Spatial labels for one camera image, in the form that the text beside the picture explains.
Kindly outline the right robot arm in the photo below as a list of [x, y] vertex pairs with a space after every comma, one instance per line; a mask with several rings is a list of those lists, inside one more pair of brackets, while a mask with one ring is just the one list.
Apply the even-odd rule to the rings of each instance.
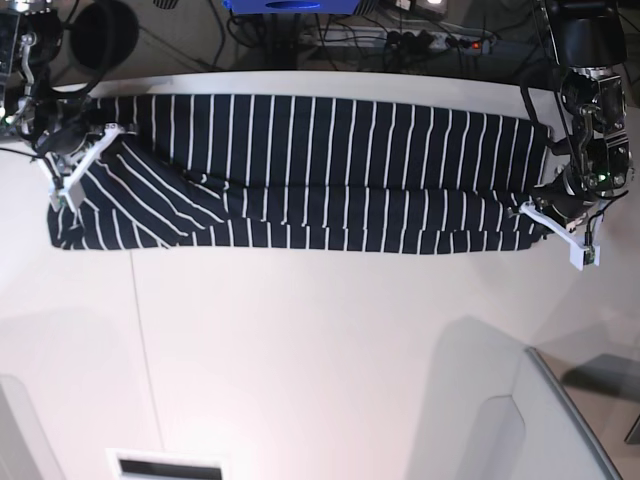
[[[90, 92], [119, 63], [117, 42], [124, 32], [119, 1], [94, 1], [81, 14], [61, 21], [51, 1], [7, 1], [1, 9], [1, 140], [21, 139], [37, 159], [56, 161], [56, 175], [68, 177], [89, 165], [111, 141], [111, 128], [90, 106]], [[98, 64], [89, 82], [61, 91], [51, 84], [50, 64], [64, 36], [88, 48]]]

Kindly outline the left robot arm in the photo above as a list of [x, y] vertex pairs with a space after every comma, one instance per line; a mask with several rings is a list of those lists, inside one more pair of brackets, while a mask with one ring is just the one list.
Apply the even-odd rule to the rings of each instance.
[[553, 181], [531, 189], [533, 208], [565, 229], [585, 223], [592, 230], [623, 196], [632, 170], [623, 80], [615, 71], [627, 60], [619, 4], [535, 1], [532, 13], [543, 58], [523, 74], [520, 91], [536, 122], [529, 81], [548, 75], [564, 136], [547, 146], [568, 158]]

